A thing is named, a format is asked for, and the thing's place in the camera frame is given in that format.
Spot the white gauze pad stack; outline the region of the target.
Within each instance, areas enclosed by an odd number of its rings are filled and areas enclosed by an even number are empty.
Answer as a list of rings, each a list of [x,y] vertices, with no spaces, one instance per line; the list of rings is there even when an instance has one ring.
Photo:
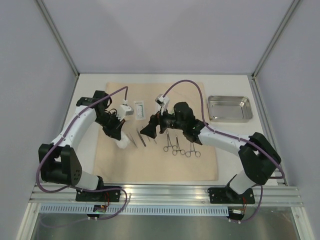
[[[121,138],[121,140],[115,140],[115,143],[118,148],[125,149],[130,144],[129,138],[125,135]]]

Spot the suture packet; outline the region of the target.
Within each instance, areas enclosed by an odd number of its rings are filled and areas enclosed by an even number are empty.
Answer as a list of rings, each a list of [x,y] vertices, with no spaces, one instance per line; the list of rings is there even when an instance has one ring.
[[[143,100],[134,102],[135,119],[142,121],[146,119],[145,103]]]

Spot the green mesh packet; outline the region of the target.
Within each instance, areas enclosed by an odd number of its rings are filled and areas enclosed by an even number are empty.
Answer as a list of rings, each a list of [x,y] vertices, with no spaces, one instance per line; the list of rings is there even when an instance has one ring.
[[[168,113],[171,114],[171,115],[174,115],[174,114],[175,114],[175,108],[174,108],[174,106],[170,107],[170,109],[168,110]]]

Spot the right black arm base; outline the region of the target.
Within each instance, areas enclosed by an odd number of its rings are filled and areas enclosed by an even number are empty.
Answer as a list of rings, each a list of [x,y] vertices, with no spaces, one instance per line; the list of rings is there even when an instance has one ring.
[[[253,189],[249,188],[244,193],[238,194],[230,187],[209,187],[207,189],[211,204],[249,204],[256,203]]]

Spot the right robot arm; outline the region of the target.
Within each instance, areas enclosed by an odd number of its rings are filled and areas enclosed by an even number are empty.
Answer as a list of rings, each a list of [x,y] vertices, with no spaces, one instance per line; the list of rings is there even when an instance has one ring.
[[[140,133],[155,139],[157,128],[163,134],[167,129],[181,130],[185,138],[198,145],[213,146],[239,157],[243,170],[227,184],[225,196],[238,202],[244,192],[255,185],[263,186],[280,167],[281,158],[266,137],[255,132],[249,136],[233,135],[219,131],[197,119],[186,102],[178,102],[173,114],[167,110],[151,115]]]

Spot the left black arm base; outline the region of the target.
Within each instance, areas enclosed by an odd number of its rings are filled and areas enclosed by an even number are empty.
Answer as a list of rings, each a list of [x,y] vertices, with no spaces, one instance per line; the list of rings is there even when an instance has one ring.
[[[119,202],[121,196],[120,186],[103,186],[100,192],[76,191],[76,202]]]

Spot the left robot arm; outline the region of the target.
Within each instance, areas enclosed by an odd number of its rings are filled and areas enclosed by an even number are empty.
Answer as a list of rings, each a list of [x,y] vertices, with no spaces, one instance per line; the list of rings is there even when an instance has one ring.
[[[41,185],[41,181],[60,184],[63,189],[87,192],[95,201],[104,197],[107,189],[103,179],[82,169],[76,151],[93,123],[99,124],[105,135],[113,139],[120,149],[129,145],[130,140],[122,127],[125,117],[133,113],[132,108],[126,98],[114,112],[107,110],[111,104],[111,95],[101,90],[95,91],[93,97],[81,97],[67,127],[51,143],[43,143],[39,147],[36,185],[43,192],[49,193],[49,190]]]

